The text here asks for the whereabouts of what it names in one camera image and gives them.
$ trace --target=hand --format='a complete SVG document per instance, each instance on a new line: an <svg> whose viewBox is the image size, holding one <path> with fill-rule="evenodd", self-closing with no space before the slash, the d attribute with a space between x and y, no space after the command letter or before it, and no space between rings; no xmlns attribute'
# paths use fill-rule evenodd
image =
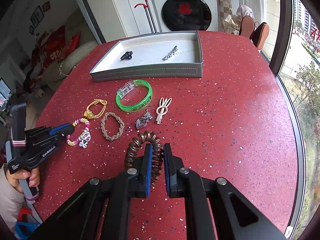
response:
<svg viewBox="0 0 320 240"><path fill-rule="evenodd" d="M36 187L40 184L40 171L39 168L29 171L20 170L14 174L10 174L9 170L7 170L6 177L8 182L12 187L14 187L18 192L23 193L21 186L19 185L18 179L27 179L29 178L29 186Z"/></svg>

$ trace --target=shoe sole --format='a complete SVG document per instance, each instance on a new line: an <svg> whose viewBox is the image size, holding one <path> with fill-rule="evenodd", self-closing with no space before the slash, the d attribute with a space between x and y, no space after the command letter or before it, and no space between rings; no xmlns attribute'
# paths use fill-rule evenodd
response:
<svg viewBox="0 0 320 240"><path fill-rule="evenodd" d="M241 35L250 39L254 31L254 20L250 16L243 17L241 21Z"/></svg>
<svg viewBox="0 0 320 240"><path fill-rule="evenodd" d="M258 50L261 50L263 48L264 43L266 42L266 39L268 38L269 31L270 31L269 25L268 24L263 25L261 33L260 33L259 41L257 43Z"/></svg>

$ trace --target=table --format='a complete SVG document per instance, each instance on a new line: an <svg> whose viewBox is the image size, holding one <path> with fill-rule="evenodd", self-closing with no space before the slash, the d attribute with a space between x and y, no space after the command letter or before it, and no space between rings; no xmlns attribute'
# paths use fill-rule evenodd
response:
<svg viewBox="0 0 320 240"><path fill-rule="evenodd" d="M199 32L203 50L202 78L146 78L154 91L147 109L161 97L172 97L169 112L153 130L174 155L200 176L223 176L233 183L282 232L289 221L297 183L296 144L284 97L262 56L249 39L218 32ZM137 135L136 119L115 103L116 91L128 80L95 83L89 71L115 44L102 44L85 57L65 79L42 112L37 126L58 126L82 117L95 98L108 101L107 111L125 123L116 141L104 139L100 120L90 120L92 140L87 149L66 143L41 168L41 197L35 203L43 219L53 213L89 178L108 179L124 170L124 155ZM144 96L136 90L127 104ZM95 113L100 109L92 108ZM108 118L107 130L118 124ZM82 127L76 127L74 137ZM183 199L169 199L161 180L148 199L133 199L130 239L185 239Z"/></svg>

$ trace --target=brown braided hair tie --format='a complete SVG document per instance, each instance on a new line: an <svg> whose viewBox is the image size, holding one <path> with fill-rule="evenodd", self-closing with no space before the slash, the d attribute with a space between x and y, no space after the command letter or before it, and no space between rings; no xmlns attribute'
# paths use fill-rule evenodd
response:
<svg viewBox="0 0 320 240"><path fill-rule="evenodd" d="M111 137L107 134L107 130L105 128L105 122L107 120L107 117L110 115L113 116L120 124L119 132L116 135L111 136ZM110 142L112 142L113 140L117 140L122 135L123 130L124 130L124 122L121 120L121 118L119 116L116 116L115 113L113 113L113 112L105 113L104 117L101 120L101 131L103 133L103 136L107 140L109 140Z"/></svg>

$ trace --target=slipper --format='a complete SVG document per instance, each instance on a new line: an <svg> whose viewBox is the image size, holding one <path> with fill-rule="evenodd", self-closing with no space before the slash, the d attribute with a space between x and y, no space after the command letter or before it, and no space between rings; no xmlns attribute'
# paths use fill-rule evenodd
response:
<svg viewBox="0 0 320 240"><path fill-rule="evenodd" d="M244 16L241 21L239 35L251 39L254 32L254 20L250 16Z"/></svg>
<svg viewBox="0 0 320 240"><path fill-rule="evenodd" d="M263 48L263 45L269 35L269 30L270 27L267 23L261 23L254 31L251 40L258 50Z"/></svg>

